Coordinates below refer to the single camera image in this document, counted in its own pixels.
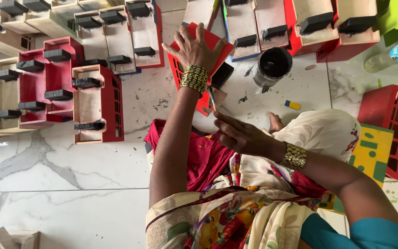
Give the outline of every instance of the woman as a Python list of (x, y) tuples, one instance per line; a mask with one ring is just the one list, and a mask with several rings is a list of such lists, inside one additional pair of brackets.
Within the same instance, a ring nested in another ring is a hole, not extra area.
[[(344, 162), (360, 125), (341, 111), (302, 113), (285, 128), (270, 114), (272, 135), (215, 112), (218, 140), (236, 152), (232, 174), (187, 192), (193, 112), (226, 40), (209, 50), (203, 24), (196, 39), (183, 26), (174, 37), (180, 50), (163, 48), (185, 72), (152, 163), (147, 248), (398, 248), (398, 213), (371, 178)], [(290, 187), (294, 174), (339, 197), (351, 239), (308, 208), (311, 198), (295, 194), (304, 190)]]

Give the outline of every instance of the gold bangle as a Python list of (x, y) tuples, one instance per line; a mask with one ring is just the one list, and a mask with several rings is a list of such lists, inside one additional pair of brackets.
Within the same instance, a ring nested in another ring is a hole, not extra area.
[(302, 169), (307, 161), (307, 152), (302, 147), (287, 142), (284, 143), (287, 145), (287, 151), (279, 164), (292, 170)]
[(208, 72), (199, 65), (189, 65), (185, 68), (179, 88), (183, 86), (191, 87), (200, 93), (200, 98), (207, 86)]

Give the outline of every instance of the blue painted edge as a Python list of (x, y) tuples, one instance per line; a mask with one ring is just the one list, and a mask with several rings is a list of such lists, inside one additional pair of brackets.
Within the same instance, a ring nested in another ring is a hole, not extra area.
[(136, 67), (136, 71), (134, 71), (134, 72), (115, 74), (115, 75), (119, 77), (119, 76), (123, 76), (123, 75), (140, 74), (140, 73), (142, 73), (142, 69), (140, 69), (139, 67)]

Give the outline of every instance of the floor tile grout line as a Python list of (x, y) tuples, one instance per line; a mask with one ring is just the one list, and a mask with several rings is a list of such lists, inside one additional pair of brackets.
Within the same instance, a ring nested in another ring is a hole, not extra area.
[(331, 98), (331, 85), (329, 83), (328, 62), (326, 62), (326, 76), (328, 77), (329, 103), (331, 103), (331, 109), (332, 109), (333, 108), (333, 99)]
[(150, 188), (137, 187), (137, 188), (104, 188), (104, 189), (25, 190), (25, 191), (0, 191), (0, 193), (64, 192), (64, 191), (94, 191), (94, 190), (133, 190), (133, 189), (150, 189)]

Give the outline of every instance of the blue and yellow block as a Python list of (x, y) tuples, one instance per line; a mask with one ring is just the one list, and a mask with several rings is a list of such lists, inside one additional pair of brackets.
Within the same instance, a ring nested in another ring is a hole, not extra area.
[[(368, 124), (360, 125), (362, 134), (348, 163), (383, 187), (394, 131)], [(328, 200), (322, 201), (319, 207), (345, 215), (342, 201), (334, 194), (330, 194)]]
[(287, 100), (287, 101), (285, 102), (285, 106), (291, 107), (291, 108), (296, 109), (296, 110), (299, 110), (299, 109), (300, 109), (300, 104), (291, 102), (291, 101), (289, 101), (289, 100)]

